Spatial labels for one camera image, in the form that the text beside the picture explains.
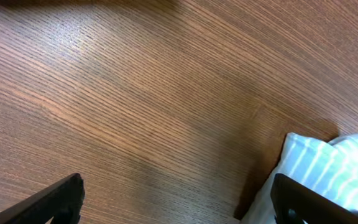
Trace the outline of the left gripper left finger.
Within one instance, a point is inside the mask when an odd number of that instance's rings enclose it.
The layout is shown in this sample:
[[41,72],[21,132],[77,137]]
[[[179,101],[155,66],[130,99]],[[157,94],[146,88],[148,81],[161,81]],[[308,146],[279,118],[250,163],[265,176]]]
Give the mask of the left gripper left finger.
[[0,224],[77,224],[84,198],[84,180],[74,173],[1,211]]

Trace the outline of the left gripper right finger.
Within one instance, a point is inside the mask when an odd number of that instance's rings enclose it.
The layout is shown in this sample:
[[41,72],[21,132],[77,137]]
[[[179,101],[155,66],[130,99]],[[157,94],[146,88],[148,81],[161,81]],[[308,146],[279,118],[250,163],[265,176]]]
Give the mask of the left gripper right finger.
[[351,212],[284,174],[274,177],[270,198],[277,224],[358,224]]

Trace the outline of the light blue striped baby pants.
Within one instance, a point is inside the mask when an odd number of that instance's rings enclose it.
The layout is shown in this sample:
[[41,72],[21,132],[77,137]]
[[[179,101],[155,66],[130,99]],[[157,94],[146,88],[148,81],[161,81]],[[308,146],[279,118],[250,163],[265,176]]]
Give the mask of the light blue striped baby pants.
[[358,134],[339,136],[329,142],[287,134],[278,165],[258,191],[242,223],[274,223],[270,191],[277,173],[358,212]]

